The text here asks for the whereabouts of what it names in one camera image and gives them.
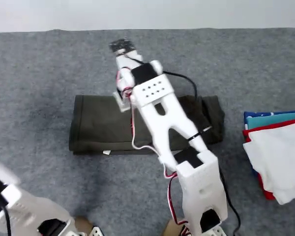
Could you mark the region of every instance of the white wall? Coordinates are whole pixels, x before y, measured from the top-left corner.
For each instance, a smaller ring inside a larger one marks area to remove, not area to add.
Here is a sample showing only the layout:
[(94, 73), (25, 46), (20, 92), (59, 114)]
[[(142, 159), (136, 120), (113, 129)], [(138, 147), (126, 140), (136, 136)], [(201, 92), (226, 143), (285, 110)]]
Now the white wall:
[(0, 0), (0, 32), (295, 27), (295, 0)]

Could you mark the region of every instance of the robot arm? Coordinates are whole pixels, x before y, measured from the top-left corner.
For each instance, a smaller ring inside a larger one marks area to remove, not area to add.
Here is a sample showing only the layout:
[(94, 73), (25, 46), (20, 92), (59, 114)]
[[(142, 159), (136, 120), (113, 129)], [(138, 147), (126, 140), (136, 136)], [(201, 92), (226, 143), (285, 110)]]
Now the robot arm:
[[(139, 63), (142, 57), (126, 39), (113, 42), (111, 49), (116, 54), (120, 72), (118, 91), (114, 93), (120, 110), (130, 109), (130, 103), (139, 110), (152, 135), (160, 163), (177, 172), (186, 226), (193, 236), (203, 235), (227, 218), (227, 201), (217, 157), (207, 149), (196, 126), (184, 113), (161, 64), (156, 60)], [(124, 94), (129, 88), (132, 89), (130, 97)], [(165, 115), (158, 114), (155, 109), (158, 103), (163, 106)], [(191, 146), (175, 156), (169, 146), (170, 128)]]
[[(33, 196), (20, 188), (19, 182), (0, 163), (0, 232), (7, 231), (3, 211), (6, 208), (14, 236), (87, 236), (77, 232), (67, 210), (49, 199)], [(98, 227), (90, 235), (103, 236)]]

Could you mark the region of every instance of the white folded cloth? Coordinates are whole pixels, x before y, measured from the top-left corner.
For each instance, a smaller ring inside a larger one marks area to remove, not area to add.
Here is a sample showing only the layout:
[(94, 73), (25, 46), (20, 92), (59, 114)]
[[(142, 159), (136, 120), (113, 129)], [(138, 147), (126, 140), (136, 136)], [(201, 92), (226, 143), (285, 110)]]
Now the white folded cloth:
[(249, 133), (244, 149), (279, 204), (295, 198), (295, 124)]

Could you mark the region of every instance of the red fabric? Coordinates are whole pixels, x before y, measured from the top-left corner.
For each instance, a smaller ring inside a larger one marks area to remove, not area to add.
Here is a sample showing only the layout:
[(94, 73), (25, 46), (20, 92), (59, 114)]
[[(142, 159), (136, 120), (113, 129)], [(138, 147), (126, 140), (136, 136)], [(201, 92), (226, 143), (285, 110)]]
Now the red fabric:
[[(251, 139), (249, 137), (249, 133), (250, 132), (254, 132), (254, 131), (258, 131), (258, 130), (264, 130), (264, 129), (275, 129), (275, 128), (279, 128), (279, 127), (283, 127), (283, 126), (287, 126), (290, 124), (295, 124), (295, 119), (293, 120), (288, 120), (285, 122), (281, 122), (281, 123), (276, 123), (276, 124), (270, 124), (270, 125), (266, 125), (266, 126), (261, 126), (261, 127), (256, 127), (254, 129), (247, 129), (247, 130), (243, 130), (242, 133), (245, 137), (246, 142), (250, 142)], [(260, 184), (260, 187), (262, 188), (262, 191), (264, 193), (265, 198), (267, 198), (268, 200), (275, 200), (275, 197), (273, 195), (273, 193), (266, 191), (264, 189), (264, 184), (262, 183), (262, 178), (261, 175), (258, 173), (258, 181)]]

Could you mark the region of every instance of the blue fabric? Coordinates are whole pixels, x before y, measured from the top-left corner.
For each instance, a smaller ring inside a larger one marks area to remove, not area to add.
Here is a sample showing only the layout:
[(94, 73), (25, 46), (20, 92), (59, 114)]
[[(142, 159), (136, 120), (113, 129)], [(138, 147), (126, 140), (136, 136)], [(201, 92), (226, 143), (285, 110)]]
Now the blue fabric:
[(295, 113), (278, 114), (267, 117), (247, 117), (248, 129), (295, 119)]
[(295, 111), (287, 111), (287, 112), (244, 112), (244, 124), (245, 124), (245, 126), (247, 125), (247, 118), (248, 117), (268, 117), (268, 116), (286, 114), (286, 113), (295, 113)]

